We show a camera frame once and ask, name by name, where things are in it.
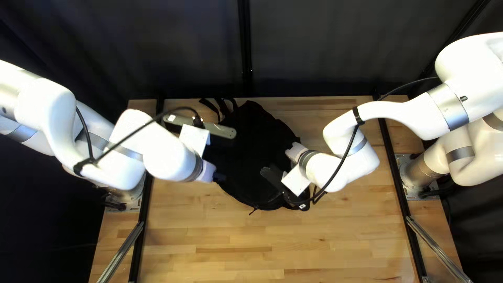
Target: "metal frame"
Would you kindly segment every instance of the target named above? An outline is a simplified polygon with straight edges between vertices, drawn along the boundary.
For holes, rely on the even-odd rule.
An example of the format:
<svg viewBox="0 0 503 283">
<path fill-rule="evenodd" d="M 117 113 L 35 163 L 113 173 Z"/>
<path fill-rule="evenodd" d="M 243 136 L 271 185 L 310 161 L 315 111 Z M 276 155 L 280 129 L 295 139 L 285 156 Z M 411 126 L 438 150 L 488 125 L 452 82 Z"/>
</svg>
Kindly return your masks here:
<svg viewBox="0 0 503 283">
<path fill-rule="evenodd" d="M 445 266 L 449 273 L 458 281 L 463 283 L 473 283 L 468 276 L 452 261 L 444 250 L 433 240 L 430 235 L 419 225 L 412 217 L 406 217 L 407 225 L 423 239 L 423 241 L 435 253 L 440 262 Z"/>
<path fill-rule="evenodd" d="M 472 8 L 468 11 L 468 13 L 464 16 L 462 21 L 458 24 L 456 29 L 453 31 L 453 33 L 449 36 L 449 38 L 446 40 L 444 48 L 447 44 L 451 43 L 452 41 L 458 39 L 463 32 L 466 31 L 466 29 L 473 23 L 475 18 L 479 15 L 479 13 L 484 9 L 484 7 L 489 3 L 490 0 L 477 0 L 477 2 L 472 6 Z M 242 65 L 242 93 L 240 95 L 235 95 L 235 96 L 243 96 L 243 97 L 255 97 L 255 83 L 253 80 L 253 66 L 252 66 L 252 35 L 251 35 L 251 26 L 250 26 L 250 4 L 249 0 L 237 0 L 237 6 L 238 6 L 238 16 L 239 16 L 239 36 L 240 36 L 240 45 L 241 45 L 241 65 Z M 422 69 L 419 78 L 422 79 L 425 76 L 429 74 L 429 72 L 432 70 L 434 64 L 435 64 L 435 59 L 437 56 L 438 52 L 435 54 L 435 57 L 433 57 L 428 64 L 425 66 L 424 69 Z M 273 82 L 259 82 L 259 84 L 267 84 L 267 83 L 273 83 Z M 299 90 L 298 82 L 277 82 L 279 84 L 293 84 L 294 88 L 296 90 Z M 341 95 L 372 95 L 374 100 L 379 98 L 379 95 L 377 94 L 378 91 L 387 91 L 389 89 L 394 88 L 396 85 L 395 84 L 390 84 L 390 83 L 382 83 L 382 82 L 376 82 L 374 84 L 372 83 L 363 83 L 360 85 L 360 88 L 357 88 L 355 91 L 355 86 L 350 84 L 350 85 L 337 85 L 337 84 L 328 84 L 328 85 L 323 85 L 322 86 L 313 86 L 311 84 L 302 84 L 300 83 L 301 86 L 304 86 L 304 88 L 308 87 L 310 90 L 313 90 L 314 93 L 311 91 L 309 94 L 310 95 L 317 95 L 317 96 L 333 96 L 337 92 L 335 92 L 333 89 L 342 89 L 344 90 L 344 93 L 340 93 Z M 222 86 L 205 86 L 204 90 L 220 90 L 219 92 L 215 93 L 221 93 L 221 90 L 235 90 L 235 86 L 232 85 L 225 85 L 223 88 Z M 203 90 L 202 88 L 195 88 L 193 91 L 190 90 L 185 90 L 184 95 L 186 95 L 185 98 L 188 96 L 201 96 L 201 92 Z M 285 96 L 282 94 L 275 94 L 275 96 Z M 164 97 L 160 94 L 157 97 L 157 106 L 156 110 L 157 113 L 160 113 L 163 108 L 163 100 Z M 425 266 L 423 263 L 423 258 L 421 256 L 421 250 L 419 248 L 419 244 L 417 241 L 416 233 L 414 232 L 413 228 L 408 225 L 408 218 L 410 218 L 410 210 L 407 205 L 407 200 L 405 198 L 405 194 L 403 192 L 402 184 L 401 184 L 401 179 L 400 179 L 400 172 L 398 169 L 398 166 L 395 161 L 395 156 L 394 156 L 394 151 L 393 151 L 393 145 L 391 143 L 391 139 L 389 136 L 388 128 L 386 126 L 386 122 L 384 119 L 379 119 L 379 127 L 381 129 L 382 137 L 384 140 L 384 146 L 386 148 L 386 155 L 388 157 L 389 165 L 391 168 L 391 173 L 393 176 L 393 181 L 395 184 L 396 188 L 396 193 L 398 196 L 399 200 L 399 205 L 400 205 L 400 210 L 402 213 L 405 229 L 407 232 L 407 237 L 409 239 L 409 244 L 410 244 L 410 249 L 412 251 L 412 257 L 414 259 L 416 271 L 419 277 L 420 281 L 423 281 L 424 278 L 427 278 Z M 138 223 L 146 223 L 147 220 L 147 214 L 148 214 L 148 207 L 150 203 L 150 192 L 151 192 L 151 187 L 152 187 L 152 180 L 153 177 L 150 174 L 147 174 L 147 178 L 145 181 L 145 187 L 144 187 L 144 193 L 143 193 L 143 203 L 141 205 L 140 209 L 140 216 L 138 219 Z M 146 226 L 143 226 L 143 229 L 141 232 L 137 235 L 136 241 L 135 241 L 135 248 L 133 251 L 133 258 L 131 261 L 131 269 L 129 272 L 129 283 L 136 283 L 138 281 L 138 275 L 140 271 L 140 266 L 141 266 L 141 253 L 143 249 L 143 243 L 144 243 L 144 234 L 145 234 L 145 229 Z"/>
<path fill-rule="evenodd" d="M 379 99 L 378 94 L 373 95 L 374 100 Z M 407 226 L 406 218 L 410 216 L 410 210 L 407 204 L 407 198 L 403 192 L 402 179 L 400 178 L 400 170 L 396 164 L 395 152 L 393 150 L 393 143 L 389 136 L 388 127 L 386 125 L 386 120 L 379 118 L 379 128 L 381 129 L 382 139 L 384 141 L 384 147 L 386 148 L 386 156 L 389 162 L 389 168 L 391 170 L 391 175 L 393 176 L 393 183 L 395 184 L 396 195 L 398 197 L 398 203 L 400 205 L 400 211 L 402 212 L 403 224 L 405 225 L 405 231 L 409 240 L 410 250 L 412 252 L 412 257 L 415 263 L 415 269 L 419 280 L 422 281 L 424 276 L 427 276 L 425 264 L 423 262 L 423 257 L 421 256 L 421 249 L 419 248 L 419 242 L 415 236 L 414 231 Z"/>
</svg>

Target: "black backdrop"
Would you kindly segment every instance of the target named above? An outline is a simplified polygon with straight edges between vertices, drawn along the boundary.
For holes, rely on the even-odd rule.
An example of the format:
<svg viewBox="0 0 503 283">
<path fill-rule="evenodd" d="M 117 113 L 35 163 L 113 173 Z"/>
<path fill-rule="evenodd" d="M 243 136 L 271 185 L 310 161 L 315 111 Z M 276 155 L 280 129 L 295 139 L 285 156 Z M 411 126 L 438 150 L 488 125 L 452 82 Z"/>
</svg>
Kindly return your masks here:
<svg viewBox="0 0 503 283">
<path fill-rule="evenodd" d="M 238 1 L 3 0 L 0 59 L 59 82 L 114 122 L 130 98 L 386 92 L 429 75 L 449 41 L 503 30 L 502 0 L 255 0 L 254 88 L 244 92 Z M 481 13 L 467 17 L 474 7 Z M 2 260 L 16 255 L 4 273 L 23 274 L 11 280 L 19 282 L 87 281 L 103 211 L 97 192 L 6 138 L 0 156 L 0 252 Z M 452 210 L 469 201 L 453 201 Z M 463 245 L 473 242 L 482 244 Z M 458 250 L 464 262 L 481 257 Z"/>
</svg>

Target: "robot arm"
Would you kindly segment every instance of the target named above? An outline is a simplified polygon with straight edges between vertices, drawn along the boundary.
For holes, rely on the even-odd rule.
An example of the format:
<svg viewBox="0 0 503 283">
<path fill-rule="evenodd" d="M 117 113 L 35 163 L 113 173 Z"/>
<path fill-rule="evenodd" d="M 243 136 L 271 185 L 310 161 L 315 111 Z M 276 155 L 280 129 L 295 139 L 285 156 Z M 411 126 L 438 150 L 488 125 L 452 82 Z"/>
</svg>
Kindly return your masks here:
<svg viewBox="0 0 503 283">
<path fill-rule="evenodd" d="M 429 140 L 477 121 L 501 108 L 503 32 L 471 36 L 450 44 L 437 57 L 435 70 L 443 83 L 416 98 L 404 103 L 386 101 L 365 103 L 358 106 L 357 112 L 348 111 L 329 123 L 323 130 L 323 138 L 335 157 L 328 158 L 326 157 L 328 155 L 321 153 L 314 155 L 312 151 L 309 153 L 307 149 L 294 145 L 291 150 L 286 151 L 286 154 L 297 163 L 297 166 L 284 176 L 282 182 L 297 195 L 310 182 L 319 187 L 326 185 L 334 172 L 332 170 L 334 164 L 337 166 L 341 161 L 340 157 L 349 144 L 354 127 L 358 124 L 356 114 L 362 121 L 373 118 L 399 121 L 421 139 Z M 377 168 L 379 165 L 377 155 L 370 146 L 361 146 L 364 141 L 366 141 L 364 135 L 358 130 L 350 148 L 352 155 L 348 155 L 340 173 L 327 186 L 326 191 L 340 190 L 347 183 Z"/>
<path fill-rule="evenodd" d="M 10 134 L 22 125 L 41 134 L 36 146 L 26 145 L 54 155 L 67 171 L 88 158 L 87 142 L 79 136 L 82 125 L 75 119 L 76 107 L 88 125 L 95 157 L 152 120 L 141 111 L 126 110 L 114 127 L 78 102 L 67 88 L 0 61 L 2 133 Z M 192 134 L 186 135 L 182 131 L 181 136 L 185 138 L 180 139 L 152 123 L 97 164 L 84 165 L 80 174 L 94 183 L 124 190 L 132 189 L 139 182 L 145 168 L 161 179 L 211 182 L 215 167 L 201 159 L 204 145 L 209 142 L 209 132 L 191 126 L 185 128 L 189 129 L 185 132 Z M 197 136 L 197 141 L 191 140 L 192 136 Z"/>
</svg>

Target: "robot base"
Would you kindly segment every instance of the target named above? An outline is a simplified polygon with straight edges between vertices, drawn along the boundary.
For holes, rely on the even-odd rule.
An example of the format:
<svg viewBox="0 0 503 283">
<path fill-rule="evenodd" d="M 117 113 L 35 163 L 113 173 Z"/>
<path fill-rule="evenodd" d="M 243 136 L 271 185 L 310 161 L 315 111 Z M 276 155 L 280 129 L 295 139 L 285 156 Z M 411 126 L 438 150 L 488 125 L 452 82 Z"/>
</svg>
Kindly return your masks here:
<svg viewBox="0 0 503 283">
<path fill-rule="evenodd" d="M 403 173 L 407 164 L 412 163 L 414 160 L 410 159 L 411 154 L 395 154 L 396 164 L 400 169 L 400 177 L 404 178 L 405 174 Z M 427 197 L 419 197 L 419 193 L 424 190 L 425 187 L 409 187 L 402 182 L 403 192 L 405 193 L 405 197 L 407 200 L 435 200 L 440 199 L 437 195 L 431 195 Z M 438 190 L 438 184 L 436 181 L 433 181 L 429 186 L 431 190 Z"/>
</svg>

